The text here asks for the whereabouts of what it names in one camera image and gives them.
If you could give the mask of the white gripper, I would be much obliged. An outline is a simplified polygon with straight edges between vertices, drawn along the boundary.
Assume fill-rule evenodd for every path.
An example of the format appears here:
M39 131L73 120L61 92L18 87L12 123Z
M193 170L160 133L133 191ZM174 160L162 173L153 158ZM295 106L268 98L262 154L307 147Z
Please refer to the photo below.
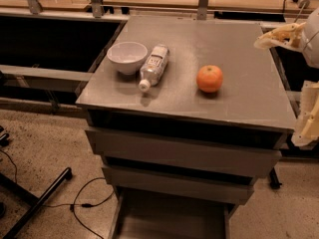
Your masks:
M258 49L282 47L300 50L309 67L319 68L319 8L306 23L290 23L259 36L254 42ZM292 142L305 146L319 139L319 82L305 81L300 96L300 114L297 118Z

